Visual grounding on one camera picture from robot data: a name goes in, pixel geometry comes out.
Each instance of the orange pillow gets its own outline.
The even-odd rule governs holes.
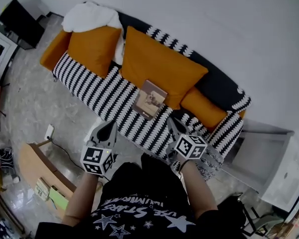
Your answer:
[[[71,35],[72,33],[61,30],[43,53],[40,64],[53,71],[64,52],[68,49]]]
[[[195,87],[188,91],[180,104],[192,112],[210,132],[227,116],[225,111],[215,106]]]
[[[105,78],[120,34],[119,28],[109,26],[81,33],[73,32],[68,54],[92,73]]]
[[[164,102],[169,107],[179,109],[186,92],[207,72],[205,67],[128,27],[121,75],[138,88],[145,80],[153,82],[168,93]]]
[[[240,115],[240,117],[243,119],[245,116],[246,110],[241,111],[240,113],[238,113]]]

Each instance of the power outlet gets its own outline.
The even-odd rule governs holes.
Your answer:
[[[53,132],[54,132],[54,126],[49,124],[48,129],[45,133],[44,139],[46,139],[46,140],[49,140],[48,138],[52,139]]]

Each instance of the person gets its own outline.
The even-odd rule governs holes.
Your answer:
[[[92,213],[98,177],[85,173],[62,224],[40,223],[35,238],[245,238],[227,225],[195,163],[177,159],[187,193],[167,164],[144,153],[142,168],[119,167]]]

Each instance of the book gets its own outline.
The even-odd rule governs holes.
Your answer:
[[[35,184],[34,192],[43,200],[47,201],[49,197],[50,187],[44,182],[42,178],[39,178]]]
[[[154,118],[162,106],[167,92],[146,80],[133,104],[133,109],[148,120]]]
[[[54,205],[59,206],[61,209],[65,210],[69,200],[63,196],[56,187],[52,186],[49,193],[50,199],[53,201]]]

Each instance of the tiled floor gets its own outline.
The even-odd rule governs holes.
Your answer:
[[[52,15],[46,31],[36,49],[20,49],[9,69],[5,82],[10,86],[3,90],[1,110],[7,117],[0,116],[0,139],[11,141],[17,167],[18,151],[23,142],[43,141],[49,124],[55,126],[54,141],[70,152],[72,159],[79,162],[83,139],[87,136],[97,116],[60,83],[53,82],[51,72],[39,64],[45,48],[61,29],[62,18]],[[140,162],[142,151],[125,138],[118,136],[118,152],[121,154],[113,171],[123,162]],[[62,173],[77,184],[82,171],[74,166],[67,155],[58,147],[48,144],[46,155]],[[248,187],[235,178],[220,171],[208,181],[216,200],[220,203],[234,192],[245,192]],[[21,177],[21,182],[11,186],[2,197],[26,231],[35,233],[39,222],[59,222],[34,191]]]

